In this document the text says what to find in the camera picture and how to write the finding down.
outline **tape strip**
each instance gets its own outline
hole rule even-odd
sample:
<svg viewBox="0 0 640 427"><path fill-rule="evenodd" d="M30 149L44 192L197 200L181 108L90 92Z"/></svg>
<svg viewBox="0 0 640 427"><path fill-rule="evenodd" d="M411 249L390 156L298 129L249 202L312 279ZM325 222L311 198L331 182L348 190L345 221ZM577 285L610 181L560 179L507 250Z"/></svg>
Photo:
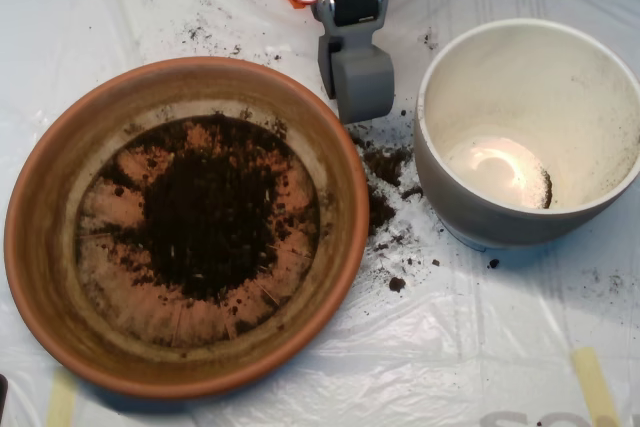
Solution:
<svg viewBox="0 0 640 427"><path fill-rule="evenodd" d="M620 419L607 387L596 351L591 347L575 350L571 354L584 401L595 427L619 427Z"/></svg>
<svg viewBox="0 0 640 427"><path fill-rule="evenodd" d="M53 374L53 386L47 412L47 427L71 427L77 384L63 368Z"/></svg>

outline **clay pot rim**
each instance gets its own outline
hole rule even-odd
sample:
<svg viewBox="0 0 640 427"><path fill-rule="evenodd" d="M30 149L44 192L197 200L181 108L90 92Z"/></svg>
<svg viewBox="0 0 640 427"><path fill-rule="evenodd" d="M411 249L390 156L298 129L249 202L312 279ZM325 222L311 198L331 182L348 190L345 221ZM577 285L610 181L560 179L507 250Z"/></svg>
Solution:
<svg viewBox="0 0 640 427"><path fill-rule="evenodd" d="M75 116L77 116L95 99L107 94L110 89L118 85L151 73L171 70L174 68L211 66L227 67L252 72L256 75L269 78L272 82L280 84L280 86L285 89L294 91L304 103L306 103L310 108L314 108L321 115L328 128L334 132L341 146L341 150L344 153L345 159L350 166L352 177L349 183L354 185L356 189L355 205L352 207L355 210L356 221L353 236L350 239L349 251L335 286L330 291L328 297L325 299L318 311L302 329L293 334L293 336L283 345L265 357L221 377L195 382L153 385L140 381L123 379L116 375L112 375L109 372L98 370L85 363L83 360L75 357L66 349L64 344L58 343L54 338L49 336L48 332L40 325L40 322L37 320L37 316L34 314L28 300L28 292L23 290L23 286L18 280L18 269L20 266L17 261L18 255L16 252L15 241L16 236L18 235L16 232L16 225L18 223L17 215L19 211L18 206L24 202L23 193L26 184L29 181L33 181L32 171L36 160L44 151L50 148L51 144L55 144L60 129L71 122ZM40 344L56 360L73 373L106 389L135 397L176 400L195 398L223 393L265 376L276 367L282 365L291 357L296 355L324 328L346 297L360 267L360 261L362 260L362 254L367 241L369 224L368 217L367 181L360 157L358 156L351 138L342 124L340 124L338 118L318 96L302 84L279 72L276 72L275 70L244 60L219 57L187 57L172 59L133 69L105 82L104 84L101 84L76 101L49 127L29 155L20 175L18 176L13 193L11 194L4 232L5 267L9 287L23 321L36 337L38 342L40 342Z"/></svg>

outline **terracotta pot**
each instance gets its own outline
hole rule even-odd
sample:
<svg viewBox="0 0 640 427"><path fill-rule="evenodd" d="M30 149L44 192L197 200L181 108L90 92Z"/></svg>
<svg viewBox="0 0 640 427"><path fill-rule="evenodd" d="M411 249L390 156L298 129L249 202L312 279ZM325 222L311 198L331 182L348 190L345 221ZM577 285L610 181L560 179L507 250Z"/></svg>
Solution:
<svg viewBox="0 0 640 427"><path fill-rule="evenodd" d="M123 146L152 127L215 112L284 125L315 186L320 219L317 248L300 239L277 246L282 268L227 292L218 305L131 282L114 239L87 230L135 217L134 194L101 199L94 191L108 185L101 168ZM123 394L191 398L256 380L302 349L346 296L367 227L362 164L318 97L252 63L187 58L109 81L51 126L11 197L5 264L22 318L60 363Z"/></svg>

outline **soil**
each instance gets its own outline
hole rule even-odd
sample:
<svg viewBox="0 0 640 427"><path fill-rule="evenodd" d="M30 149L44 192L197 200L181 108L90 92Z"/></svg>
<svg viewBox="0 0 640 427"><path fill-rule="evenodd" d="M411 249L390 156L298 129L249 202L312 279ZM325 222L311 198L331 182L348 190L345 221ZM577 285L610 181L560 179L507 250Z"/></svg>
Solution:
<svg viewBox="0 0 640 427"><path fill-rule="evenodd" d="M392 292L400 292L402 289L404 289L405 285L407 285L407 283L404 280L398 277L393 277L389 281L389 290L391 290Z"/></svg>
<svg viewBox="0 0 640 427"><path fill-rule="evenodd" d="M422 196L424 196L422 187L420 187L419 185L411 187L409 190L405 190L400 197L402 197L402 200L407 200L412 195L420 195L420 198L422 198Z"/></svg>
<svg viewBox="0 0 640 427"><path fill-rule="evenodd" d="M553 182L551 182L551 176L546 170L542 170L542 177L544 178L544 204L543 209L548 209L551 205L551 198L553 197Z"/></svg>
<svg viewBox="0 0 640 427"><path fill-rule="evenodd" d="M136 282L178 286L185 297L219 303L228 290L277 261L272 246L290 235L294 219L278 218L284 204L277 201L276 187L283 174L271 170L268 158L278 155L289 163L295 154L282 138L286 132L274 134L222 114L187 121L216 139L215 152L184 147L184 120L152 129L125 146L145 152L160 147L174 156L143 188L144 221L119 229L114 238L150 253L153 275ZM147 163L155 166L153 159ZM116 185L116 195L122 195L122 187L132 188L115 162L100 175ZM317 212L317 197L313 204Z"/></svg>
<svg viewBox="0 0 640 427"><path fill-rule="evenodd" d="M394 187L400 187L400 174L402 165L411 158L411 150L408 147L394 149L385 152L384 149L374 149L364 154L364 161L376 177L390 183Z"/></svg>
<svg viewBox="0 0 640 427"><path fill-rule="evenodd" d="M369 185L369 236L376 235L378 229L395 215L396 211L389 205L387 197Z"/></svg>

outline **table surface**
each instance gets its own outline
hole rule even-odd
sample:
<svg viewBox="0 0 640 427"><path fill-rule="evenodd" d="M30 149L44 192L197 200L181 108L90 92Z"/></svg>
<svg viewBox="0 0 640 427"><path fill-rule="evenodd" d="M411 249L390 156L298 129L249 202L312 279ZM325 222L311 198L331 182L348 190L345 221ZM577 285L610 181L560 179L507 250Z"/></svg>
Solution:
<svg viewBox="0 0 640 427"><path fill-rule="evenodd" d="M298 80L335 111L316 63L322 27L286 0L0 6L3 219L20 168L51 123L90 89L142 64L246 59ZM469 28L509 17L577 27L640 72L638 0L390 0L374 41L393 58L396 102L388 117L361 124L363 138L411 145L416 93L433 57ZM402 200L417 184L413 161L399 188L377 183L397 214L370 240L333 320L277 372L225 396L142 402L70 378L31 336L0 276L0 373L10 383L2 426L590 425L597 410L585 395L597 382L590 377L589 387L572 364L584 348L597 354L621 425L633 425L634 414L640 425L640 184L553 244L479 253L443 231L425 199ZM389 248L375 252L380 242ZM492 258L497 269L486 268ZM406 281L400 293L388 287L392 276Z"/></svg>

